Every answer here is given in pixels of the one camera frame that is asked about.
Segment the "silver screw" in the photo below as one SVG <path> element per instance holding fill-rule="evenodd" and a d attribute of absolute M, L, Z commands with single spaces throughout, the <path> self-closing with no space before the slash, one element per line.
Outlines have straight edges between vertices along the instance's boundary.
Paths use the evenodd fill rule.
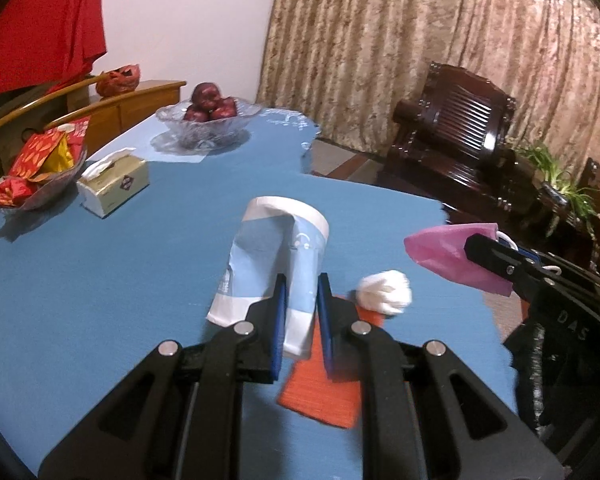
<path fill-rule="evenodd" d="M 443 353 L 446 352 L 446 346 L 442 341 L 429 341 L 425 345 L 425 348 L 427 349 L 427 352 L 429 352 L 431 355 L 441 356 Z"/>
<path fill-rule="evenodd" d="M 178 343 L 175 341 L 163 341 L 158 345 L 160 355 L 170 356 L 178 351 Z"/>
<path fill-rule="evenodd" d="M 369 323 L 366 321 L 358 320 L 351 323 L 351 329 L 353 330 L 354 334 L 367 335 L 369 332 L 371 332 L 371 325 L 369 325 Z"/>
<path fill-rule="evenodd" d="M 239 321 L 234 325 L 234 332 L 240 335 L 249 335 L 253 329 L 253 323 L 249 321 Z"/>

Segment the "blue and white cup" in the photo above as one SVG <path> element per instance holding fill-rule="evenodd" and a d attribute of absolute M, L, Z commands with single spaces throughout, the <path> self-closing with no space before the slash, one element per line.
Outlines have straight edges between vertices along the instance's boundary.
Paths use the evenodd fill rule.
<path fill-rule="evenodd" d="M 276 275 L 282 272 L 288 288 L 284 349 L 294 356 L 308 355 L 328 238 L 328 222 L 310 205 L 281 196 L 254 198 L 206 318 L 220 326 L 243 320 L 252 303 L 271 297 Z"/>

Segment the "beige curtain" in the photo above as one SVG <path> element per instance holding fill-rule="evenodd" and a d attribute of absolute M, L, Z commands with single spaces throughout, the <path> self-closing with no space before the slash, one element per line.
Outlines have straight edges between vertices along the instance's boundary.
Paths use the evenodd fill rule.
<path fill-rule="evenodd" d="M 418 98 L 432 60 L 513 95 L 514 142 L 544 139 L 574 172 L 587 156 L 600 162 L 600 12 L 590 0 L 276 0 L 258 100 L 384 155 L 395 103 Z"/>

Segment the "apple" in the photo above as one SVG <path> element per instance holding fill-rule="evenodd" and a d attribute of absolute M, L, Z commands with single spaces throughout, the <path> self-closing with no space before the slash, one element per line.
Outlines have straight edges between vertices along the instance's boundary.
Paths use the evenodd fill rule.
<path fill-rule="evenodd" d="M 228 117 L 235 117 L 238 114 L 237 107 L 235 106 L 235 100 L 232 97 L 227 97 L 220 100 L 218 108 L 211 112 L 211 120 L 226 119 Z"/>
<path fill-rule="evenodd" d="M 196 105 L 198 110 L 210 112 L 218 107 L 222 100 L 220 89 L 215 83 L 200 83 L 193 89 L 191 94 L 191 103 Z"/>
<path fill-rule="evenodd" d="M 187 111 L 184 112 L 184 120 L 206 123 L 209 120 L 209 114 L 204 110 L 198 110 L 196 105 L 190 105 Z"/>

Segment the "pink cloth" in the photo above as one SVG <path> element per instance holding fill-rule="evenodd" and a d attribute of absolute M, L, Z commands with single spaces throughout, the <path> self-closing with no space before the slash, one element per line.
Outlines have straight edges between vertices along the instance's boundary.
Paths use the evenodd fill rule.
<path fill-rule="evenodd" d="M 497 224 L 455 224 L 423 229 L 404 239 L 404 248 L 417 264 L 439 276 L 485 292 L 510 296 L 513 284 L 470 262 L 464 254 L 466 239 L 481 234 L 495 240 Z"/>

